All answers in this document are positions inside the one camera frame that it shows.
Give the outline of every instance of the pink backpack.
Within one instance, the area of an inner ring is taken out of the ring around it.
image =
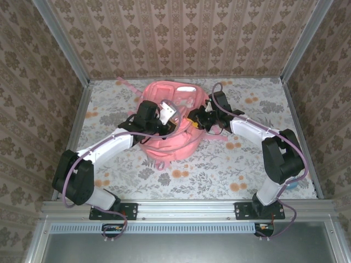
[[[208,100],[208,95],[202,88],[179,82],[156,81],[149,84],[141,93],[124,79],[120,77],[117,79],[140,96],[138,107],[143,100],[160,104],[161,100],[168,99],[175,103],[182,114],[182,124],[176,134],[166,140],[151,138],[145,144],[139,144],[148,156],[156,160],[155,166],[158,170],[169,167],[171,161],[191,156],[201,139],[227,140],[225,136],[208,136],[205,130],[195,128],[192,121],[186,118],[191,110],[199,108],[201,105],[206,106],[205,100]]]

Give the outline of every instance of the patterned wallpaper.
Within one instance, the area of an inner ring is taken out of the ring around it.
[[[317,0],[50,0],[91,79],[280,75]]]
[[[288,82],[326,198],[351,240],[351,1],[335,0]]]
[[[0,1],[0,262],[22,262],[81,84],[31,1]]]

